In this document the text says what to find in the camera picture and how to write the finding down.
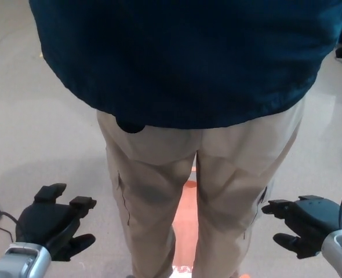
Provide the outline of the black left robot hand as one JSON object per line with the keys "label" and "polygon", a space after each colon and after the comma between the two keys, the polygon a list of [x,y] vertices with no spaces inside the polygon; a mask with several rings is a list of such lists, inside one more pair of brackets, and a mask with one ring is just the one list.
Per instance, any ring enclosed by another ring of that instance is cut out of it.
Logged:
{"label": "black left robot hand", "polygon": [[67,185],[56,183],[43,186],[31,205],[23,210],[16,226],[16,241],[45,247],[52,261],[69,262],[89,248],[96,238],[92,234],[75,237],[81,219],[87,216],[97,201],[77,196],[69,204],[58,204],[57,198]]}

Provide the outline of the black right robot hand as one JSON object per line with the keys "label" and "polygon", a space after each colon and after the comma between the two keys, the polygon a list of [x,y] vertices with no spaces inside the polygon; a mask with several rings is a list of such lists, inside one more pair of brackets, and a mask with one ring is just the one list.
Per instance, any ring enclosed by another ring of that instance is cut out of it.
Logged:
{"label": "black right robot hand", "polygon": [[340,206],[320,196],[300,196],[297,201],[270,200],[262,209],[264,214],[284,220],[295,235],[277,233],[275,243],[296,253],[298,259],[310,258],[321,252],[326,237],[342,229]]}

